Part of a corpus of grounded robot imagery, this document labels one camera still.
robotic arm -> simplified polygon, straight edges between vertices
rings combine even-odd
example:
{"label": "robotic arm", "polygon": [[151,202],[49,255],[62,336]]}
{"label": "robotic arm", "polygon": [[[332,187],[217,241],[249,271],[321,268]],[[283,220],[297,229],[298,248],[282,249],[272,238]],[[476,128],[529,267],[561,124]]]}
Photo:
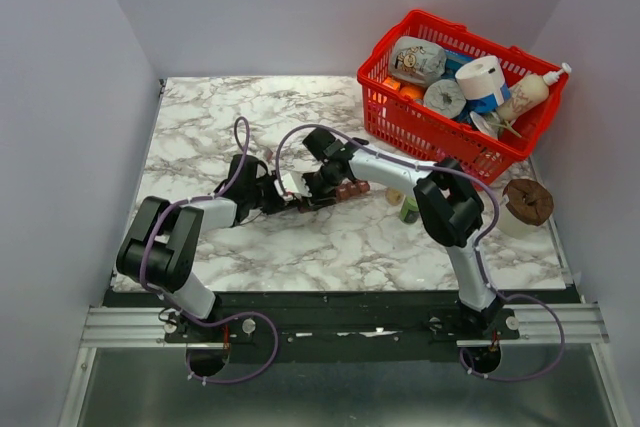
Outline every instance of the robotic arm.
{"label": "robotic arm", "polygon": [[[411,169],[359,150],[355,145],[345,145],[320,128],[312,131],[303,144],[322,166],[316,172],[284,176],[286,192],[278,187],[276,174],[270,173],[264,162],[247,156],[239,176],[223,196],[174,209],[159,232],[168,239],[154,240],[145,276],[149,285],[193,316],[213,320],[216,294],[191,271],[201,233],[238,225],[251,209],[260,209],[268,215],[296,207],[301,211],[316,210],[335,203],[335,189],[346,179],[370,181],[415,197],[425,230],[445,247],[451,259],[459,284],[461,325],[470,334],[480,333],[491,325],[502,302],[483,280],[473,247],[482,225],[482,201],[468,180],[419,170],[430,165],[461,170],[457,161],[445,159],[437,164],[416,161],[416,167]],[[384,153],[385,157],[408,160],[372,146],[368,149]],[[235,174],[240,158],[234,157],[228,178]],[[143,201],[118,253],[116,267],[120,273],[140,281],[140,265],[151,230],[169,205],[167,200],[157,197]]]}

marble table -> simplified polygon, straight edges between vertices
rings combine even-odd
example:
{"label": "marble table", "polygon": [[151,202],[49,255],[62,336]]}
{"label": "marble table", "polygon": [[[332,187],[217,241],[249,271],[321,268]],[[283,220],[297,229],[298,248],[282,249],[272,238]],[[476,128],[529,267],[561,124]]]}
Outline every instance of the marble table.
{"label": "marble table", "polygon": [[[232,126],[251,122],[250,151],[275,150],[304,123],[322,123],[395,151],[362,124],[362,90],[352,77],[226,77],[168,80],[136,206],[148,195],[178,200],[210,193],[226,178],[238,153]],[[317,168],[295,135],[283,152],[284,169]],[[532,178],[526,162],[494,182]],[[492,215],[486,197],[485,222]],[[406,225],[384,187],[315,213],[250,215],[244,225],[201,235],[194,272],[215,291],[446,290],[457,282],[444,249],[420,222]],[[491,275],[503,289],[562,289],[563,269],[548,226],[525,240],[494,230],[484,241]],[[116,291],[141,287],[116,275]]]}

red basket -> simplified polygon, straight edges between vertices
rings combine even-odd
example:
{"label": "red basket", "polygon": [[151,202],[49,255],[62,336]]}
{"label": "red basket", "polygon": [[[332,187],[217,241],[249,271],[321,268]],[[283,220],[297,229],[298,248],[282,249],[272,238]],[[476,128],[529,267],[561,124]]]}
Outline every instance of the red basket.
{"label": "red basket", "polygon": [[395,42],[410,35],[440,44],[470,57],[495,55],[500,59],[507,85],[523,76],[545,74],[559,67],[538,59],[518,47],[502,47],[472,34],[455,24],[420,10],[412,10],[378,42],[371,56],[358,69],[362,84],[364,125],[371,135],[421,160],[455,157],[463,169],[486,183],[493,182],[511,164],[526,159],[555,116],[567,76],[552,85],[549,98],[520,116],[514,128],[518,138],[504,132],[500,140],[474,131],[434,112],[382,84],[388,76],[388,63]]}

white paper roll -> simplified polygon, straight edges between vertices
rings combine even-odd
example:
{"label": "white paper roll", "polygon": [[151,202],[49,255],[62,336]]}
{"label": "white paper roll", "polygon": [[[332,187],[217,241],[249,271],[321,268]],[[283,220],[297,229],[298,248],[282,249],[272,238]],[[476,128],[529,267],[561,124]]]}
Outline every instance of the white paper roll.
{"label": "white paper roll", "polygon": [[463,65],[456,72],[456,80],[472,110],[491,112],[511,97],[500,61],[487,55]]}

cable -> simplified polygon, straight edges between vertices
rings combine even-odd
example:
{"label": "cable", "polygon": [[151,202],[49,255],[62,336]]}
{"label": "cable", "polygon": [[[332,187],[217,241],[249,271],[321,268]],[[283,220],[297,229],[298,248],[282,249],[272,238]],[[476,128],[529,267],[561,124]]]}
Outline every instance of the cable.
{"label": "cable", "polygon": [[294,128],[294,129],[290,130],[282,138],[282,140],[280,141],[280,144],[278,145],[278,150],[276,151],[276,159],[275,159],[276,178],[278,180],[278,184],[279,184],[280,188],[282,189],[282,192],[286,192],[286,189],[285,189],[284,184],[282,182],[282,176],[280,174],[280,155],[282,153],[282,148],[284,147],[284,144],[289,139],[289,137],[291,137],[296,132],[299,132],[299,131],[305,130],[305,129],[316,129],[316,128],[327,130],[327,131],[331,132],[332,134],[343,138],[347,142],[349,142],[352,145],[356,146],[358,149],[361,149],[362,151],[364,151],[364,152],[366,152],[366,153],[368,153],[370,155],[373,155],[373,156],[375,156],[377,158],[380,158],[380,159],[383,159],[383,160],[387,160],[389,162],[393,162],[395,164],[401,165],[403,167],[408,167],[408,168],[411,168],[411,169],[418,169],[418,170],[422,170],[422,171],[443,172],[443,173],[446,173],[446,174],[457,175],[459,177],[467,179],[467,180],[473,182],[474,184],[480,186],[482,188],[482,190],[484,190],[487,193],[487,195],[489,196],[489,199],[491,200],[491,203],[493,204],[493,219],[491,219],[491,222],[489,223],[487,228],[484,229],[483,231],[481,231],[476,236],[476,238],[475,238],[475,240],[473,242],[473,250],[474,250],[478,265],[480,266],[480,275],[482,276],[482,280],[487,285],[487,287],[489,289],[491,289],[491,291],[493,291],[493,293],[495,293],[496,296],[499,297],[505,304],[508,304],[509,302],[511,302],[512,300],[515,300],[515,299],[525,299],[525,300],[528,300],[530,302],[535,302],[536,304],[539,304],[547,312],[549,312],[551,314],[551,316],[553,317],[553,320],[555,320],[556,324],[558,325],[558,331],[560,333],[560,349],[558,351],[558,355],[556,356],[555,360],[553,362],[551,362],[544,369],[542,369],[539,372],[534,373],[534,374],[525,375],[525,376],[521,376],[521,377],[513,377],[513,378],[510,378],[510,379],[507,379],[507,378],[504,378],[504,377],[489,376],[487,374],[481,374],[480,372],[476,371],[472,366],[467,365],[467,363],[464,360],[464,354],[468,352],[466,349],[461,349],[461,351],[460,351],[460,363],[465,368],[465,370],[467,371],[468,374],[473,374],[476,377],[480,377],[480,378],[487,379],[487,380],[495,380],[496,382],[521,382],[521,381],[526,381],[526,380],[533,380],[533,379],[537,379],[537,378],[539,378],[539,377],[541,377],[541,376],[543,376],[545,374],[548,374],[553,369],[555,369],[556,366],[560,363],[560,360],[562,359],[562,356],[564,355],[565,348],[566,348],[566,339],[565,339],[565,335],[564,335],[564,329],[562,327],[562,323],[560,322],[560,319],[559,319],[558,315],[547,304],[545,304],[544,302],[542,302],[542,301],[540,301],[540,300],[538,300],[535,297],[532,297],[530,295],[514,294],[514,295],[510,295],[509,297],[505,296],[502,292],[500,292],[498,290],[498,288],[491,281],[488,269],[486,268],[486,266],[484,265],[484,262],[482,261],[482,255],[480,253],[480,241],[484,237],[486,237],[489,234],[489,232],[491,232],[493,230],[493,228],[498,223],[498,217],[500,215],[499,214],[500,205],[498,203],[498,199],[497,199],[495,193],[491,190],[491,188],[487,184],[485,184],[484,182],[480,181],[479,179],[476,179],[475,177],[473,177],[473,176],[471,176],[471,175],[469,175],[469,174],[467,174],[465,172],[461,172],[461,171],[455,170],[455,169],[448,169],[448,168],[445,168],[445,167],[438,167],[438,166],[435,166],[435,165],[432,165],[432,166],[416,165],[414,162],[404,161],[404,160],[398,159],[396,157],[393,157],[391,155],[388,155],[388,154],[386,154],[384,152],[378,152],[378,151],[376,151],[374,149],[371,149],[371,148],[367,147],[366,145],[362,145],[359,142],[357,142],[355,139],[353,139],[352,137],[349,137],[347,134],[344,134],[344,133],[340,132],[339,130],[334,129],[333,127],[327,127],[327,126],[320,125],[320,124],[304,124],[304,125],[300,125],[300,126]]}
{"label": "cable", "polygon": [[[158,217],[158,220],[156,221],[155,225],[153,226],[153,229],[151,229],[151,234],[149,235],[149,240],[145,246],[144,249],[144,253],[142,255],[142,261],[140,262],[140,273],[139,273],[139,277],[140,277],[140,285],[142,285],[142,287],[149,291],[152,292],[154,294],[162,294],[162,292],[158,289],[155,289],[153,287],[151,287],[149,285],[149,283],[147,282],[147,266],[149,264],[149,256],[151,254],[151,249],[153,248],[153,243],[156,239],[156,237],[158,236],[158,233],[160,232],[160,229],[162,228],[162,225],[164,224],[165,220],[167,219],[167,217],[169,216],[169,214],[171,214],[171,212],[173,210],[175,210],[177,207],[182,206],[182,205],[187,205],[187,204],[191,204],[193,202],[201,202],[204,200],[212,200],[215,198],[218,198],[222,195],[224,195],[225,192],[227,192],[231,186],[233,185],[233,183],[236,181],[236,179],[238,178],[238,175],[240,175],[240,172],[242,171],[242,167],[244,166],[244,162],[247,158],[247,152],[249,151],[249,141],[251,139],[251,128],[249,126],[249,121],[246,119],[246,117],[240,116],[236,119],[236,121],[233,124],[233,135],[236,139],[236,142],[238,143],[238,145],[240,144],[239,139],[238,139],[238,125],[240,124],[240,122],[244,122],[244,126],[245,126],[245,142],[244,145],[242,145],[242,157],[240,158],[240,162],[238,164],[238,168],[236,169],[235,173],[233,174],[233,176],[231,177],[231,179],[229,179],[229,181],[222,187],[222,189],[217,192],[214,196],[211,195],[201,195],[198,197],[192,197],[190,199],[183,199],[183,200],[178,200],[177,202],[174,202],[172,204],[170,204],[163,212],[162,214],[160,214],[160,216]],[[273,360],[276,357],[276,354],[278,352],[278,331],[276,329],[276,326],[274,325],[274,323],[271,321],[271,319],[269,319],[266,315],[261,314],[259,312],[242,312],[239,314],[235,314],[232,315],[230,317],[226,317],[222,320],[219,320],[217,322],[205,322],[202,319],[198,319],[197,317],[195,317],[194,315],[190,314],[189,312],[184,311],[182,308],[180,308],[180,306],[175,305],[173,302],[170,302],[168,299],[164,298],[165,302],[167,302],[171,308],[177,310],[178,312],[180,312],[182,315],[184,315],[187,319],[189,319],[191,322],[193,322],[196,325],[199,325],[201,327],[208,327],[208,328],[214,328],[214,327],[219,327],[223,324],[226,324],[227,322],[230,322],[232,320],[235,319],[240,319],[243,317],[259,317],[261,319],[263,319],[265,322],[267,322],[267,324],[269,325],[269,327],[271,328],[271,331],[273,332],[273,337],[274,337],[274,345],[273,345],[273,351],[271,352],[271,356],[269,357],[269,359],[259,368],[257,369],[255,372],[252,372],[251,374],[245,375],[243,377],[239,377],[237,379],[231,379],[231,380],[215,380],[215,379],[207,379],[202,378],[202,377],[198,377],[200,380],[203,380],[205,383],[213,383],[213,384],[237,384],[240,382],[244,382],[246,380],[252,379],[258,375],[260,375],[262,372],[264,372],[272,363]]]}

